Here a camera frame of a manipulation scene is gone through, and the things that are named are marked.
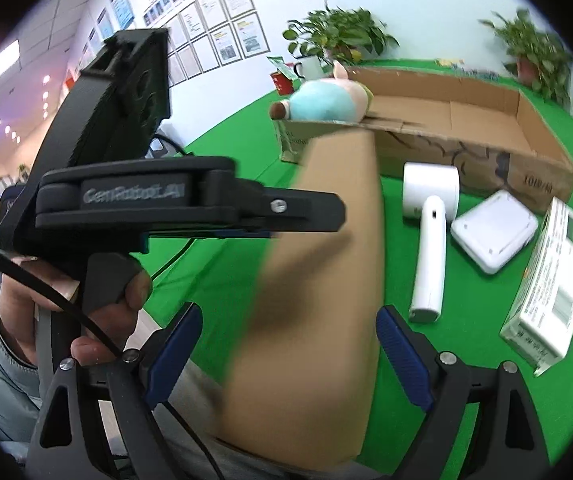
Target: cardboard box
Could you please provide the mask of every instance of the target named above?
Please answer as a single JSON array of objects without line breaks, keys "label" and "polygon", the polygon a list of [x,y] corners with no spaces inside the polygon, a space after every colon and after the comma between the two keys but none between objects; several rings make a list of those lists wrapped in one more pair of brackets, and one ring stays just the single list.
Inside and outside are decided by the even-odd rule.
[{"label": "cardboard box", "polygon": [[327,471],[361,452],[377,374],[384,226],[373,134],[313,140],[296,187],[337,193],[346,222],[271,242],[217,436],[295,470]]},{"label": "cardboard box", "polygon": [[554,198],[500,336],[544,373],[573,336],[573,210]]},{"label": "cardboard box", "polygon": [[[493,82],[444,73],[349,68],[374,94],[361,123],[375,133],[380,173],[402,177],[404,163],[452,164],[466,192],[506,189],[544,213],[573,191],[573,159],[531,102]],[[298,162],[310,139],[354,124],[275,121],[281,158]]]}]

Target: ceiling light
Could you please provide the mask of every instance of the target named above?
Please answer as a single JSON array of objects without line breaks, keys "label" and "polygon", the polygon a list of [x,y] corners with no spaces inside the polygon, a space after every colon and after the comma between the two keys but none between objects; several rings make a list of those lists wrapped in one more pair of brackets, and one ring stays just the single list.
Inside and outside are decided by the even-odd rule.
[{"label": "ceiling light", "polygon": [[0,76],[20,59],[20,42],[15,40],[0,52]]}]

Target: pink ear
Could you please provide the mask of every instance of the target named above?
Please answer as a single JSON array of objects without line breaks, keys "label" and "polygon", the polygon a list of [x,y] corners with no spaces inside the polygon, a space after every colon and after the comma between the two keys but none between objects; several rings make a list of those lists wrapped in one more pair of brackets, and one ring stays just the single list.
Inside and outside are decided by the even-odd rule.
[{"label": "pink ear", "polygon": [[346,68],[337,59],[333,63],[333,76],[335,79],[348,79]]}]

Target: human hand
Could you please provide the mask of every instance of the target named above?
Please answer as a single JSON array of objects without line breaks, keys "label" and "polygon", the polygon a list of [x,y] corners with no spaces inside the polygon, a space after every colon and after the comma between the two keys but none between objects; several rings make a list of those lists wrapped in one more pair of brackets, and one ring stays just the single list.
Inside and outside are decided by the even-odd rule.
[{"label": "human hand", "polygon": [[[24,261],[22,267],[51,285],[65,297],[70,298],[76,289],[76,281],[42,260]],[[89,317],[119,348],[124,348],[126,340],[135,330],[137,314],[150,295],[151,278],[145,270],[142,270],[128,283],[124,298],[119,303],[103,306]],[[34,304],[50,310],[60,310],[31,288],[16,282],[9,276],[2,277],[0,287],[2,337],[18,357],[37,365]],[[115,359],[111,351],[88,332],[87,335],[73,341],[71,356],[83,366]]]}]

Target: metal screw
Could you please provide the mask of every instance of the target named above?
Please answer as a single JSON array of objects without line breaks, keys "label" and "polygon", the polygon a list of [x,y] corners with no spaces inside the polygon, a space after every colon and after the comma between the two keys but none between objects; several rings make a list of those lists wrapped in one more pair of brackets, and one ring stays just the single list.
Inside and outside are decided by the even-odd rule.
[{"label": "metal screw", "polygon": [[452,352],[442,352],[440,354],[440,361],[445,365],[454,365],[457,363],[457,357]]},{"label": "metal screw", "polygon": [[502,363],[502,368],[510,374],[517,372],[517,365],[512,361],[504,361],[504,363]]},{"label": "metal screw", "polygon": [[71,368],[73,368],[75,366],[75,359],[73,359],[72,357],[67,357],[66,359],[63,359],[62,362],[60,363],[60,370],[70,370]]},{"label": "metal screw", "polygon": [[271,211],[273,213],[283,213],[286,211],[286,201],[277,198],[271,202]]},{"label": "metal screw", "polygon": [[125,350],[122,354],[122,361],[125,363],[133,363],[137,361],[138,357],[140,356],[140,352],[135,348],[129,348]]}]

